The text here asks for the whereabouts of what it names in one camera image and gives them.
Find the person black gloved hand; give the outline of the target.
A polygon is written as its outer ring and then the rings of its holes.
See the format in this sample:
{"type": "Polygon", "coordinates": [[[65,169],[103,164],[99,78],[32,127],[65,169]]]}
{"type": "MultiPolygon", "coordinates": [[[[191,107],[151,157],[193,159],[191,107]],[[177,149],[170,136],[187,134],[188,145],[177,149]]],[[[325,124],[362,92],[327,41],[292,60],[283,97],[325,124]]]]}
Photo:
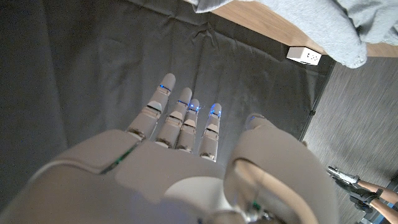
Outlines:
{"type": "Polygon", "coordinates": [[[342,171],[339,171],[336,167],[332,167],[332,166],[328,166],[326,171],[334,179],[341,180],[344,183],[352,185],[354,187],[359,187],[359,185],[358,185],[359,176],[358,175],[346,174],[342,171]]]}
{"type": "Polygon", "coordinates": [[[364,213],[372,213],[373,209],[370,206],[370,203],[374,199],[379,199],[383,190],[378,190],[377,192],[371,192],[366,189],[357,189],[353,188],[349,192],[349,199],[354,203],[355,208],[364,212],[364,213]]]}

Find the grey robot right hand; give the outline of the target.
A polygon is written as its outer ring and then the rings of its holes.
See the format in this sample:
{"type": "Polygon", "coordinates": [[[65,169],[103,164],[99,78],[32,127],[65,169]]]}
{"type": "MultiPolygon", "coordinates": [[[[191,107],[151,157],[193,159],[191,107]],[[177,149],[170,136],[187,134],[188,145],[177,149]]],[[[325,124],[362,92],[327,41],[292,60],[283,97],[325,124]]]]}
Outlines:
{"type": "Polygon", "coordinates": [[[336,223],[333,182],[318,158],[260,114],[248,116],[225,166],[217,163],[221,106],[197,154],[199,102],[166,74],[124,131],[83,141],[41,167],[2,211],[2,223],[336,223]]]}

